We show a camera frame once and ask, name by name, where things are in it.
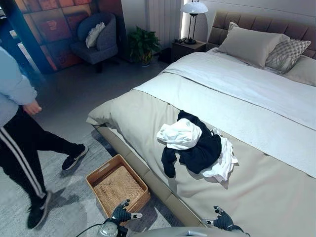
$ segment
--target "blue chair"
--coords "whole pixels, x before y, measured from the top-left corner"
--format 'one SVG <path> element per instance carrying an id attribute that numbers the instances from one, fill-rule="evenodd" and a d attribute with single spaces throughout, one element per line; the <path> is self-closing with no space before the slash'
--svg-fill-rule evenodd
<path id="1" fill-rule="evenodd" d="M 100 22 L 104 22 L 105 28 L 98 36 L 95 47 L 87 48 L 85 39 L 89 31 Z M 118 53 L 116 37 L 116 18 L 112 13 L 101 12 L 85 18 L 80 22 L 77 35 L 78 42 L 70 45 L 72 52 L 90 64 L 100 63 Z"/>

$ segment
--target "light blue jacket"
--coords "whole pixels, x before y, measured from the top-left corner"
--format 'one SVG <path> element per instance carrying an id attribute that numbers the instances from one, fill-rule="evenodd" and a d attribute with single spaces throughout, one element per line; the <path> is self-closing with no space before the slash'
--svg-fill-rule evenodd
<path id="1" fill-rule="evenodd" d="M 0 127 L 15 116 L 18 105 L 31 103 L 36 96 L 15 59 L 0 47 Z"/>

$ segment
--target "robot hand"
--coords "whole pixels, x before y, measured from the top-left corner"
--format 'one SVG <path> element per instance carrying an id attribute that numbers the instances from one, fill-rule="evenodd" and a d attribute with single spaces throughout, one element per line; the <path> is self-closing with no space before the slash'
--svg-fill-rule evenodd
<path id="1" fill-rule="evenodd" d="M 217 228 L 220 228 L 225 231 L 233 231 L 233 230 L 238 230 L 243 232 L 242 228 L 239 226 L 234 225 L 233 220 L 231 217 L 219 206 L 214 206 L 215 212 L 220 214 L 217 216 L 216 220 L 208 220 L 208 219 L 202 219 L 202 222 L 207 225 L 213 225 L 216 226 Z"/>
<path id="2" fill-rule="evenodd" d="M 217 219 L 214 220 L 214 226 L 222 230 L 228 230 L 228 227 L 234 225 L 231 217 L 222 208 L 214 206 L 214 209 L 216 213 L 220 214 L 220 216 L 217 216 Z"/>
<path id="3" fill-rule="evenodd" d="M 101 225 L 98 237 L 124 237 L 127 234 L 127 228 L 120 226 L 121 222 L 130 219 L 141 218 L 141 213 L 129 213 L 126 208 L 129 205 L 129 199 L 122 201 L 115 209 L 112 216 L 105 220 Z"/>
<path id="4" fill-rule="evenodd" d="M 112 214 L 112 219 L 115 219 L 118 224 L 121 222 L 128 221 L 130 219 L 138 219 L 141 218 L 143 215 L 141 213 L 129 213 L 126 211 L 126 208 L 129 205 L 129 199 L 122 201 L 115 209 Z"/>

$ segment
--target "wicker basket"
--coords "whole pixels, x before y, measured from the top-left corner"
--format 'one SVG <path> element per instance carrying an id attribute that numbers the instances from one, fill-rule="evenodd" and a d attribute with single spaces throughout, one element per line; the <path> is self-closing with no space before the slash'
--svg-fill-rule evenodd
<path id="1" fill-rule="evenodd" d="M 150 199 L 147 185 L 121 155 L 105 162 L 86 180 L 108 217 L 125 199 L 130 199 L 126 209 L 131 213 L 139 211 Z"/>

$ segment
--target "white shoe sole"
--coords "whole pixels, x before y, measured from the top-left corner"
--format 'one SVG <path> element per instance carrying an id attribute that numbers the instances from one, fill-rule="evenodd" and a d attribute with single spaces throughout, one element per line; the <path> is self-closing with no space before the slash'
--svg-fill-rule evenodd
<path id="1" fill-rule="evenodd" d="M 85 154 L 87 154 L 88 151 L 89 151 L 89 147 L 84 145 L 84 151 L 79 156 L 77 156 L 77 159 L 75 160 L 75 162 L 71 166 L 69 166 L 69 168 L 64 169 L 64 170 L 70 170 L 72 167 L 74 167 L 77 164 L 78 160 L 81 157 L 83 157 Z"/>
<path id="2" fill-rule="evenodd" d="M 47 211 L 48 211 L 48 203 L 51 199 L 51 191 L 47 191 L 47 198 L 45 200 L 45 203 L 44 203 L 44 213 L 43 213 L 43 216 L 41 217 L 40 221 L 38 222 L 38 224 L 34 227 L 36 228 L 37 226 L 39 226 L 40 223 L 43 222 L 43 220 L 45 219 L 46 215 L 47 215 Z"/>

